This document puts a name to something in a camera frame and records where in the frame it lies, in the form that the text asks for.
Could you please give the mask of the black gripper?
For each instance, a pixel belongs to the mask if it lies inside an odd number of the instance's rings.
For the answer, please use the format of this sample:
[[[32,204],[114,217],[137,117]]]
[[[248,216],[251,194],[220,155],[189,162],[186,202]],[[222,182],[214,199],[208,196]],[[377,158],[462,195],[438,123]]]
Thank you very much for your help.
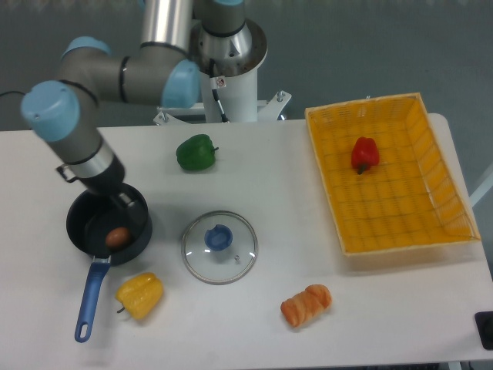
[[[109,224],[113,227],[124,227],[126,214],[131,235],[137,239],[145,227],[145,209],[137,198],[122,192],[124,177],[124,166],[119,161],[112,161],[102,173],[94,177],[80,177],[79,181],[91,194],[102,197],[110,196]]]

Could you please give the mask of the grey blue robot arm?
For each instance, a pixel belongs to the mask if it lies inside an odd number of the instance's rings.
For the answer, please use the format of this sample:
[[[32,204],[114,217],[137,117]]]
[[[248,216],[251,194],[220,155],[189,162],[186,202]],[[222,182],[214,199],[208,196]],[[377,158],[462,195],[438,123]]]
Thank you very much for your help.
[[[245,22],[242,1],[146,1],[143,6],[138,56],[116,58],[104,42],[74,39],[56,77],[34,86],[21,102],[24,120],[64,167],[89,192],[108,197],[133,230],[148,214],[124,187],[124,167],[94,124],[99,104],[192,107],[200,97],[200,70],[189,53],[192,18],[214,35],[230,35]]]

